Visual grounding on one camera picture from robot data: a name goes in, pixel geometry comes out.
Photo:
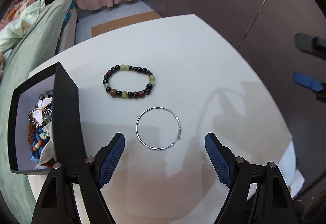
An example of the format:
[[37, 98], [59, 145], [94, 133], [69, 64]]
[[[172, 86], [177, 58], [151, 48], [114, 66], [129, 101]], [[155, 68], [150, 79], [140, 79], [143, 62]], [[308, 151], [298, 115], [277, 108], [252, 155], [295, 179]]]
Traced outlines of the light green pillow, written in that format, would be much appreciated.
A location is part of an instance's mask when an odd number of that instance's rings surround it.
[[12, 49], [36, 23], [45, 7], [45, 0], [37, 0], [29, 5], [17, 20], [9, 22], [1, 30], [1, 53]]

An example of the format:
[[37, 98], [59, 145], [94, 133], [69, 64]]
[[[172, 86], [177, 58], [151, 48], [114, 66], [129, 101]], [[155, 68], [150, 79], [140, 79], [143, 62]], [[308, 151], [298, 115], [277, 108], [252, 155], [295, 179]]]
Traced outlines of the brown cardboard sheet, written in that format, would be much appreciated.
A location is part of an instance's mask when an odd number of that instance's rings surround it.
[[109, 21], [106, 23], [99, 24], [97, 26], [92, 27], [92, 37], [96, 37], [98, 35], [117, 30], [122, 27], [130, 26], [132, 24], [137, 24], [145, 21], [156, 20], [161, 18], [161, 16], [155, 12], [145, 12], [137, 15], [127, 16], [124, 18], [118, 18], [117, 20]]

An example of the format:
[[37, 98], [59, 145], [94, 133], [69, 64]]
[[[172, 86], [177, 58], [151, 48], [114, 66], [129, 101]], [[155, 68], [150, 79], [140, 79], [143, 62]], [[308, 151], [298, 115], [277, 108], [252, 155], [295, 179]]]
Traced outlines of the silver bangle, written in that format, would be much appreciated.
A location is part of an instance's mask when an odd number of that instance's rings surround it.
[[181, 140], [182, 125], [170, 109], [154, 106], [144, 110], [137, 118], [135, 135], [138, 141], [153, 151], [163, 151]]

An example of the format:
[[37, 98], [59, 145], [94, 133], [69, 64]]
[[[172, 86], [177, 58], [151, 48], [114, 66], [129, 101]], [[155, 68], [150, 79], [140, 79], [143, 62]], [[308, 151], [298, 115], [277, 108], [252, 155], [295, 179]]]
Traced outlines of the dark brown wardrobe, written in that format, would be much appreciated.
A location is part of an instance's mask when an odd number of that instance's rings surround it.
[[325, 36], [314, 0], [142, 0], [162, 16], [195, 14], [218, 31], [256, 71], [292, 133], [305, 182], [298, 201], [325, 189], [325, 104], [294, 83], [295, 72], [325, 82], [325, 61], [298, 50], [294, 36]]

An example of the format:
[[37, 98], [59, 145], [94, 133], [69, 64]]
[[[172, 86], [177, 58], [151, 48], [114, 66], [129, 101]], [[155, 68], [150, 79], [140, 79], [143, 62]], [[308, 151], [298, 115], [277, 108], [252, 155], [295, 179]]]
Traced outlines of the black jewelry box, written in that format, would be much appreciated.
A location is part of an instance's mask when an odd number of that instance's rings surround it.
[[45, 169], [37, 169], [30, 159], [28, 114], [34, 109], [38, 96], [53, 90], [53, 134], [56, 160], [69, 176], [77, 175], [77, 167], [85, 160], [78, 87], [61, 63], [57, 62], [19, 85], [11, 100], [8, 118], [8, 160], [10, 170], [18, 174], [41, 175]]

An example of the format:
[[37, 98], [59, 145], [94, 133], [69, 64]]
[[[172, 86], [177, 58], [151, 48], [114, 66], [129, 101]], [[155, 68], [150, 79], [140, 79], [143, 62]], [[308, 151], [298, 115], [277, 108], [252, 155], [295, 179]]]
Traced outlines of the green bed sheet mattress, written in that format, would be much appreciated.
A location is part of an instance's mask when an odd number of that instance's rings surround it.
[[36, 23], [12, 48], [1, 78], [1, 195], [19, 223], [31, 223], [35, 198], [25, 175], [9, 167], [7, 129], [13, 91], [29, 73], [55, 54], [64, 19], [73, 0], [55, 0], [45, 5]]

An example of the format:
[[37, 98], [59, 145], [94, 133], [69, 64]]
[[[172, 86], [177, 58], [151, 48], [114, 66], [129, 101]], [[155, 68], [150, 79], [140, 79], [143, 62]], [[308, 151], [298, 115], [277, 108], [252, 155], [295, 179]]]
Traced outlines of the white organza pouch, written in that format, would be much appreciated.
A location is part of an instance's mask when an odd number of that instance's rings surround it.
[[56, 163], [56, 154], [54, 148], [53, 139], [50, 138], [47, 144], [43, 147], [40, 153], [39, 161], [36, 164], [36, 169], [39, 167], [45, 166], [47, 168], [52, 168], [53, 165]]

